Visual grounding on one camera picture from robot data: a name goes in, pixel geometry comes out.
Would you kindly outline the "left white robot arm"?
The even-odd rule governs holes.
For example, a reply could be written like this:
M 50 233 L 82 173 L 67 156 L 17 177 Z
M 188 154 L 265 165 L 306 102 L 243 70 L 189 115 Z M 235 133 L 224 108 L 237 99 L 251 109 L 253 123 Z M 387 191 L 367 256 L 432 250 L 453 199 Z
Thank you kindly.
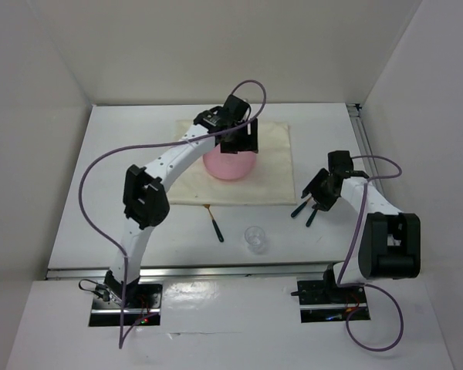
M 142 257 L 155 227 L 169 214 L 167 192 L 177 178 L 217 146 L 232 155 L 258 151 L 258 119 L 249 119 L 251 110 L 249 103 L 231 94 L 223 105 L 199 113 L 185 134 L 157 159 L 127 169 L 123 236 L 104 279 L 117 306 L 126 308 L 136 301 Z

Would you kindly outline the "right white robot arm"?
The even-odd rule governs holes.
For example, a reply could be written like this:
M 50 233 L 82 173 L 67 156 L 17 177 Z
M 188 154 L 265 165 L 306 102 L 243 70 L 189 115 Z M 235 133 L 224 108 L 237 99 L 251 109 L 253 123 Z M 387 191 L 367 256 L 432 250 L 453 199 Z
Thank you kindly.
M 345 260 L 329 267 L 321 284 L 323 297 L 338 302 L 348 288 L 372 281 L 413 279 L 421 272 L 421 220 L 415 213 L 395 207 L 373 185 L 375 180 L 395 179 L 397 172 L 370 176 L 354 166 L 348 150 L 328 153 L 322 168 L 302 191 L 301 198 L 313 200 L 313 213 L 330 211 L 338 200 L 346 201 L 356 212 L 357 221 Z

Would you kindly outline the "gold knife green handle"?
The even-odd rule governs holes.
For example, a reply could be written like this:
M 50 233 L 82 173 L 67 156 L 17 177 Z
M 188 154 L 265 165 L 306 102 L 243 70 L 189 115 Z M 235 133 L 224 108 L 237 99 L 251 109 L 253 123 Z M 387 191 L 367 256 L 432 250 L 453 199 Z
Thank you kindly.
M 311 227 L 314 218 L 316 217 L 318 212 L 318 209 L 316 207 L 313 207 L 312 213 L 309 215 L 309 218 L 306 221 L 306 227 Z

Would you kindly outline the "gold spoon green handle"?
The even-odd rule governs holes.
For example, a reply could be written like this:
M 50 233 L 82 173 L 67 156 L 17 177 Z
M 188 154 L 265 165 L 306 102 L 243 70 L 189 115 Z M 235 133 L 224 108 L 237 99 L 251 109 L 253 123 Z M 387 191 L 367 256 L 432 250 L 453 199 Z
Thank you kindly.
M 306 200 L 304 200 L 291 214 L 290 214 L 290 217 L 291 218 L 296 218 L 301 212 L 302 210 L 307 206 L 307 204 L 310 202 L 311 198 L 307 198 Z

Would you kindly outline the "gold fork green handle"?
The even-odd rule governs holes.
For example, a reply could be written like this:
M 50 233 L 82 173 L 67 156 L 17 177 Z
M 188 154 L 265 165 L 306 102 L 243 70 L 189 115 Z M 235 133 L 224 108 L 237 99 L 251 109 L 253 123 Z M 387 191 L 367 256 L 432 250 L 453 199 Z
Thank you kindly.
M 211 205 L 210 204 L 205 204 L 204 205 L 204 208 L 208 211 L 208 214 L 211 218 L 211 222 L 212 222 L 212 225 L 213 225 L 213 228 L 215 230 L 215 233 L 216 233 L 216 236 L 217 236 L 217 239 L 219 240 L 220 243 L 224 243 L 225 242 L 225 239 L 222 235 L 222 232 L 218 226 L 218 223 L 213 215 L 213 213 L 211 212 Z

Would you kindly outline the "cream cloth placemat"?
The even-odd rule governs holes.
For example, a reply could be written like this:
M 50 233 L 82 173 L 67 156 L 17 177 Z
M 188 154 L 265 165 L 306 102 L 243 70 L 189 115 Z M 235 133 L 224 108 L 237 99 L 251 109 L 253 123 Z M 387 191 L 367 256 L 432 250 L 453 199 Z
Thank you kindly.
M 290 205 L 296 202 L 287 123 L 259 123 L 254 169 L 240 180 L 219 180 L 204 168 L 203 157 L 171 186 L 171 204 L 215 206 Z

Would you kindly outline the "pink plastic plate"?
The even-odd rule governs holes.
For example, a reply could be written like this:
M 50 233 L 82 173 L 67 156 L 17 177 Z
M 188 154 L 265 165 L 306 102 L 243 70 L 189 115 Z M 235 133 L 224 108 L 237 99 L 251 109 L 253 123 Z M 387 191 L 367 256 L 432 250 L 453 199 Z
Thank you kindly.
M 219 146 L 203 156 L 206 171 L 219 180 L 240 180 L 254 169 L 257 155 L 251 151 L 222 153 Z

